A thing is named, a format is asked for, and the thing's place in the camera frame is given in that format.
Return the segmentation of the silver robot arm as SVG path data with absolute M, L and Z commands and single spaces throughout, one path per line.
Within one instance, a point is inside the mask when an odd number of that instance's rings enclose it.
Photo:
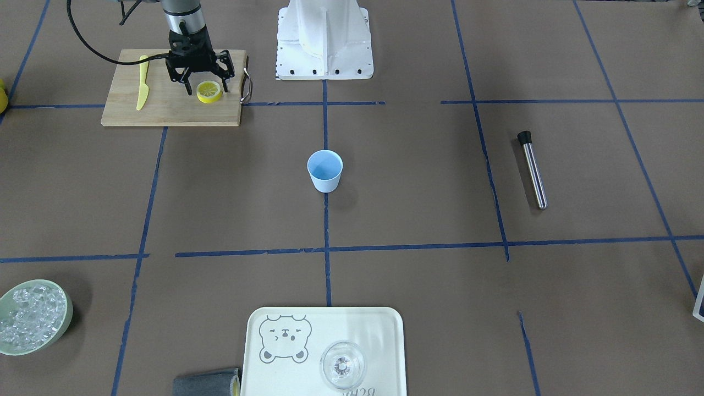
M 228 50 L 216 53 L 210 40 L 200 1 L 161 1 L 169 25 L 169 52 L 166 67 L 173 82 L 179 82 L 192 94 L 192 73 L 209 72 L 221 78 L 222 90 L 228 92 L 227 80 L 235 76 Z

